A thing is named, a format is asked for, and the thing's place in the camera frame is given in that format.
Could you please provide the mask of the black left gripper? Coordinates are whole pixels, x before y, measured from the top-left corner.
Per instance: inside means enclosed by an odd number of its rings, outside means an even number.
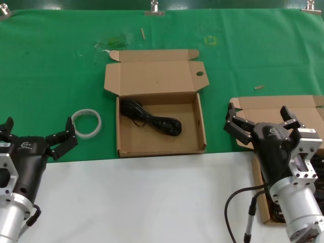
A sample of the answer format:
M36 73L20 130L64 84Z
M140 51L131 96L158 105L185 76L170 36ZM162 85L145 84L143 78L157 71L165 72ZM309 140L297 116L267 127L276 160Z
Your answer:
M14 121L8 117L1 125L0 140L10 142ZM65 130L44 137L17 137L13 141L10 157L18 172L18 180L13 190L30 202L35 202L49 156L58 160L78 145L72 118L67 118Z

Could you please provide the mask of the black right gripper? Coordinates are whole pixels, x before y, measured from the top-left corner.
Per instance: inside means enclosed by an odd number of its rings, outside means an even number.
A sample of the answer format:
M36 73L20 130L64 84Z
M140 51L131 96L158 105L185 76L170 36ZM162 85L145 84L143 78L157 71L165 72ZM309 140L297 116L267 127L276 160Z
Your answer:
M280 109L283 119L281 124L254 123L236 114L236 108L229 103L224 130L244 145L251 141L254 153L258 158L265 184L273 185L277 181L292 176L288 162L291 155L291 144L285 139L290 129L305 128L296 115L289 112L286 106Z

